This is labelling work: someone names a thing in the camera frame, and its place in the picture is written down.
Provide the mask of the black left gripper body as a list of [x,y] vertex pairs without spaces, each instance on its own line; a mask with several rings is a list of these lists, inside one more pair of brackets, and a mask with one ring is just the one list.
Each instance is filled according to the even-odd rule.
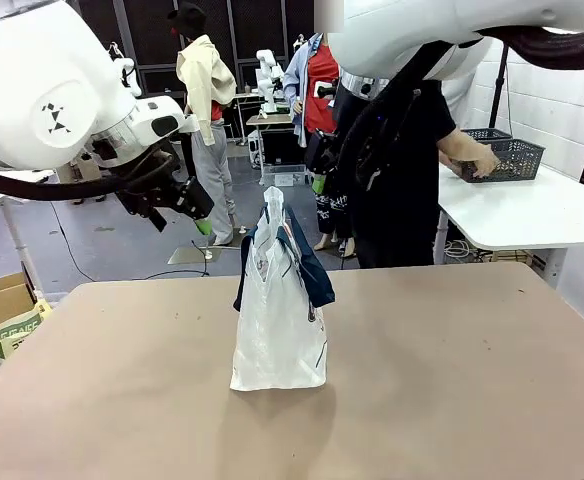
[[191,219],[207,218],[214,207],[214,201],[195,176],[185,182],[173,182],[164,196],[169,208]]

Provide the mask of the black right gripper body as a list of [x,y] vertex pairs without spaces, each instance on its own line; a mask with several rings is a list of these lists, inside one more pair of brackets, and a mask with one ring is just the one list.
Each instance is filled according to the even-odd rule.
[[306,148],[306,167],[313,174],[327,175],[336,170],[339,153],[338,136],[335,133],[327,133],[317,129],[310,136]]

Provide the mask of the person's left hand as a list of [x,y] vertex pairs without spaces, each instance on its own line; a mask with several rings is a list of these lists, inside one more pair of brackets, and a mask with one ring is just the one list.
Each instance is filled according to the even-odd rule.
[[450,169],[458,177],[463,176],[463,167],[462,167],[460,162],[458,162],[456,160],[452,160],[443,152],[440,152],[440,154],[439,154],[439,161],[441,164],[443,164],[448,169]]

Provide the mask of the person's right hand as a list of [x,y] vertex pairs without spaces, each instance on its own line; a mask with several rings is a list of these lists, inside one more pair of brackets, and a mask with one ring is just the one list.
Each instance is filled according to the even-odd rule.
[[500,164],[500,160],[488,145],[477,142],[470,142],[463,146],[458,160],[474,164],[475,178],[489,176]]

